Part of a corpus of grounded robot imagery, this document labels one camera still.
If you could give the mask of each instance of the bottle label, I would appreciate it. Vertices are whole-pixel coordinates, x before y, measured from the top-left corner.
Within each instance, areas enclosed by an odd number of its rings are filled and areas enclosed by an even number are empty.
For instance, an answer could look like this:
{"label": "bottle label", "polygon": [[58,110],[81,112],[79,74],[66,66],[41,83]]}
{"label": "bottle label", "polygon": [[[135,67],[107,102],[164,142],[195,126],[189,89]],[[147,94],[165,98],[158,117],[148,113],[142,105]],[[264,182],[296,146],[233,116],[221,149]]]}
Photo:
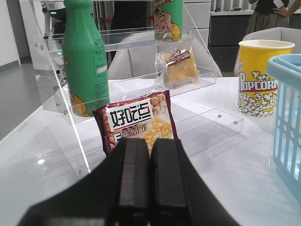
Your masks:
{"label": "bottle label", "polygon": [[104,48],[96,48],[94,50],[94,67],[95,79],[103,81],[103,76],[107,74],[107,58]]}

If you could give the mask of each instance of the wall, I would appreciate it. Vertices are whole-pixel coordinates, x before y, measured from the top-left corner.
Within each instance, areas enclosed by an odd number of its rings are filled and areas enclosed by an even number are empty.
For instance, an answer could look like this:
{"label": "wall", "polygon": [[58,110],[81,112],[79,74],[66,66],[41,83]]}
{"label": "wall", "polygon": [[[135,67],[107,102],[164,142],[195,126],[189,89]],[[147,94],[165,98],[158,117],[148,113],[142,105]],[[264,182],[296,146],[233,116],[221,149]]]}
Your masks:
{"label": "wall", "polygon": [[1,66],[19,62],[15,37],[5,0],[0,0],[0,71]]}
{"label": "wall", "polygon": [[6,4],[8,7],[9,17],[15,35],[19,58],[22,62],[22,59],[30,57],[30,52],[27,44],[25,29],[23,26],[19,0],[6,0]]}

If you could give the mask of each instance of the table surface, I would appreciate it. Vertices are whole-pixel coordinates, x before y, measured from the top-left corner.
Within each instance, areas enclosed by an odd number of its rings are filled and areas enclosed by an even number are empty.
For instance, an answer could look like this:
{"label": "table surface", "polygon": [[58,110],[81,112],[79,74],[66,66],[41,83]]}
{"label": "table surface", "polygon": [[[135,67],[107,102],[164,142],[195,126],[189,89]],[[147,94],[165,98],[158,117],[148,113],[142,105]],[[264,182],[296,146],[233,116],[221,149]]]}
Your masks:
{"label": "table surface", "polygon": [[[299,226],[301,205],[276,173],[274,120],[245,117],[236,108],[238,78],[172,97],[192,111],[217,108],[244,119],[242,131],[204,151],[190,154],[194,167],[228,212],[242,226]],[[93,169],[104,158],[94,120],[76,124],[40,107],[0,141],[0,226],[15,226],[26,209],[82,178],[78,135]]]}

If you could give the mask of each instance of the cartoon face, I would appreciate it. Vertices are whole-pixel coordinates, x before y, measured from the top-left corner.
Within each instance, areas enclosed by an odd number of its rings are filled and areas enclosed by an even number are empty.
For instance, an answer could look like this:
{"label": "cartoon face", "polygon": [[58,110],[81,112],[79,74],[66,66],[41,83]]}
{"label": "cartoon face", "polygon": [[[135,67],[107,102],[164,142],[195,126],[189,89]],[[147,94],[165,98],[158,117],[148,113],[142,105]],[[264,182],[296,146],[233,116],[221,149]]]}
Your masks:
{"label": "cartoon face", "polygon": [[155,29],[159,34],[164,34],[167,31],[167,24],[162,14],[158,14],[155,18]]}

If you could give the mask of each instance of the gray floor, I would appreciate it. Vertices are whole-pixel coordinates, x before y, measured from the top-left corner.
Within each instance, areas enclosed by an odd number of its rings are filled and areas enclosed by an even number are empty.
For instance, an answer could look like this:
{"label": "gray floor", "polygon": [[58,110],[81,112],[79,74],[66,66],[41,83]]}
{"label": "gray floor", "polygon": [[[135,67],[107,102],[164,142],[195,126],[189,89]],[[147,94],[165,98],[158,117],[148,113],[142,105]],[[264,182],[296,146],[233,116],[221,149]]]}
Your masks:
{"label": "gray floor", "polygon": [[31,63],[0,72],[0,140],[40,106]]}

